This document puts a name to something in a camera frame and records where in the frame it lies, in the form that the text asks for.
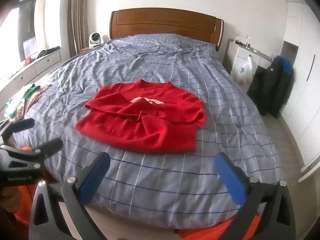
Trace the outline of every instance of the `floor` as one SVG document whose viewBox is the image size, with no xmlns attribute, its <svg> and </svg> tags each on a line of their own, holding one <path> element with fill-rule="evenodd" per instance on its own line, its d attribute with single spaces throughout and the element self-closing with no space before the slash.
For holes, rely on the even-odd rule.
<svg viewBox="0 0 320 240">
<path fill-rule="evenodd" d="M 316 219 L 315 180 L 310 178 L 298 183 L 298 179 L 301 176 L 300 163 L 298 155 L 295 153 L 295 147 L 292 145 L 284 125 L 280 120 L 271 116 L 263 117 L 263 121 L 282 160 L 294 209 L 297 239 L 300 239 Z M 64 203 L 61 203 L 60 206 L 73 237 L 81 240 L 82 238 L 72 223 Z M 128 240 L 180 239 L 172 229 L 142 225 L 111 213 L 108 215 L 102 214 L 92 208 L 87 208 L 87 211 L 108 240 L 116 240 L 119 237 Z"/>
<path fill-rule="evenodd" d="M 282 161 L 294 210 L 297 239 L 300 239 L 316 220 L 315 179 L 310 177 L 298 183 L 298 179 L 301 177 L 301 161 L 299 160 L 299 153 L 297 153 L 297 146 L 291 143 L 291 134 L 288 135 L 288 129 L 281 120 L 272 116 L 264 116 L 262 119 Z"/>
</svg>

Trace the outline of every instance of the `headboard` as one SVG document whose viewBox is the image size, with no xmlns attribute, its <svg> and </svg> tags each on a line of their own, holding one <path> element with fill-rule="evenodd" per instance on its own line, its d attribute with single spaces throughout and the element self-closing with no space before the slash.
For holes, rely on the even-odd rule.
<svg viewBox="0 0 320 240">
<path fill-rule="evenodd" d="M 111 39 L 152 33 L 174 33 L 213 43 L 218 51 L 223 20 L 203 13 L 169 8 L 134 8 L 111 14 Z"/>
</svg>

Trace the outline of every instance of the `beige curtain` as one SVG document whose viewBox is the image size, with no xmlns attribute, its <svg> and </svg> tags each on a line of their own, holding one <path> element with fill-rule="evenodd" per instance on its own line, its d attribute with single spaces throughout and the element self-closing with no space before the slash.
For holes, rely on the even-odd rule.
<svg viewBox="0 0 320 240">
<path fill-rule="evenodd" d="M 71 0 L 71 20 L 76 53 L 89 46 L 87 0 Z"/>
<path fill-rule="evenodd" d="M 44 6 L 45 0 L 36 0 L 35 4 L 35 14 L 34 14 L 34 27 L 37 42 L 37 50 L 48 49 L 47 42 L 45 39 L 44 31 Z"/>
</svg>

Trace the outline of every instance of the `blue bedspread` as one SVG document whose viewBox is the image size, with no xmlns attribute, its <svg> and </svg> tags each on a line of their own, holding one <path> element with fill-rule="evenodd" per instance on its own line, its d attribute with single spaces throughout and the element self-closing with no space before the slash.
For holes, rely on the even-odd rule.
<svg viewBox="0 0 320 240">
<path fill-rule="evenodd" d="M 207 121 L 197 131 L 197 151 L 142 154 L 81 135 L 74 127 L 88 113 L 84 104 L 103 85 L 167 82 L 204 101 Z M 93 205 L 160 227 L 203 228 L 234 216 L 234 204 L 213 160 L 225 152 L 248 176 L 284 179 L 279 156 L 252 101 L 217 60 L 215 45 L 174 34 L 135 35 L 84 52 L 42 78 L 52 87 L 27 112 L 35 126 L 15 134 L 35 147 L 56 136 L 64 147 L 46 160 L 53 176 L 76 176 L 101 151 L 111 166 Z"/>
</svg>

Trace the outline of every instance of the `plastic bag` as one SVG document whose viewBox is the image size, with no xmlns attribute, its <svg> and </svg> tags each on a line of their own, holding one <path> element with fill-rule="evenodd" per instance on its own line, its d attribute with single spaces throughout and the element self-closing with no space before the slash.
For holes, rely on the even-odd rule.
<svg viewBox="0 0 320 240">
<path fill-rule="evenodd" d="M 250 84 L 253 80 L 252 75 L 252 62 L 251 56 L 249 55 L 247 62 L 236 70 L 236 82 L 238 85 Z"/>
</svg>

